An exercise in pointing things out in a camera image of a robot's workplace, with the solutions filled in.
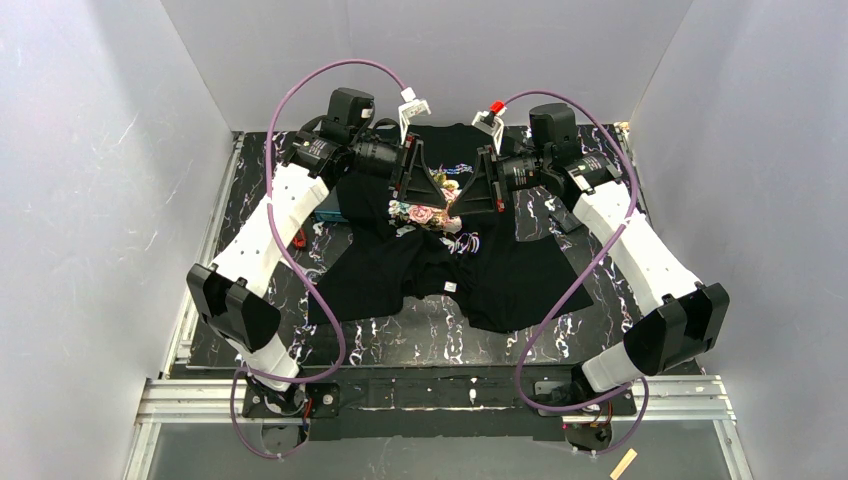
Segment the black printed t-shirt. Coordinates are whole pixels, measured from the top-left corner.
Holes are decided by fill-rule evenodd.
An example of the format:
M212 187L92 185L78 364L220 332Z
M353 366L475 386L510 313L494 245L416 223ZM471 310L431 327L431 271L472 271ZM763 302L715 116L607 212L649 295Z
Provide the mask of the black printed t-shirt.
M446 218L393 200L385 180L360 173L334 189L352 243L317 290L340 322L395 315L408 297L446 295L472 327L511 333L540 323L578 277L554 237L517 240L514 206ZM454 293L446 281L457 284Z

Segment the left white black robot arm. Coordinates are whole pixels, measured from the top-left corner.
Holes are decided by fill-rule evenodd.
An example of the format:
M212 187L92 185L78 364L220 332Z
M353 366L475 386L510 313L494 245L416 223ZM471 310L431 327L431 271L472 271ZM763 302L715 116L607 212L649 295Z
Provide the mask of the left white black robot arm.
M292 134L281 158L272 158L265 197L236 237L208 264L195 264L187 284L200 319L235 348L247 372L278 393L298 383L299 366L278 334L280 313L264 296L270 278L304 221L338 181L356 172L388 183L392 199L446 209L448 202L423 160L423 141L410 121L430 112L412 88L402 90L399 138L369 133L372 95L338 88L326 114Z

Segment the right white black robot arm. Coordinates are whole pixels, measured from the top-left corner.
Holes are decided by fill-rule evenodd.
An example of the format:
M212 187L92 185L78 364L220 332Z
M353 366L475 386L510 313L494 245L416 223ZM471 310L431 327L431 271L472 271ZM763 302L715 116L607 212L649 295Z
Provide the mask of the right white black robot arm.
M570 390L597 397L643 376L653 376L711 350L730 298L719 284L704 284L671 253L636 207L638 195L600 153L584 153L574 110L549 103L529 112L531 137L502 144L505 106L477 113L473 127L493 144L478 151L470 184L453 201L453 216L502 212L509 193L544 187L603 244L632 289L643 317L621 342L575 367Z

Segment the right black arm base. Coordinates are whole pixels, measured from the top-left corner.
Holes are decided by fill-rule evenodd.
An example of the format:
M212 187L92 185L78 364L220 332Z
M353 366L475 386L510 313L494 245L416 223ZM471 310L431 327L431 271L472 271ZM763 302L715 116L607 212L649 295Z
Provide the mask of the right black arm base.
M634 393L631 389L625 390L619 395L603 402L598 402L597 398L599 394L592 393L591 391L585 392L580 387L574 387L569 379L554 380L546 378L534 381L532 387L533 391L529 395L529 398L536 403L547 405L550 408L561 408L582 404L590 400L593 401L592 404L580 409L562 412L537 408L536 411L540 416L577 416L585 417L586 421L588 421L598 420L601 417L609 419L616 415L635 415L640 409L640 404L634 400Z

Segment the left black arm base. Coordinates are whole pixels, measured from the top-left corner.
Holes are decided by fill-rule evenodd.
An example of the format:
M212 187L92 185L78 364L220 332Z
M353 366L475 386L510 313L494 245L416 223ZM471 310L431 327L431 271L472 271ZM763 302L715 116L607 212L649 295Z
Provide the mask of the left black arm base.
M335 383L292 385L285 392L249 379L242 401L245 418L334 418L340 410L341 393Z

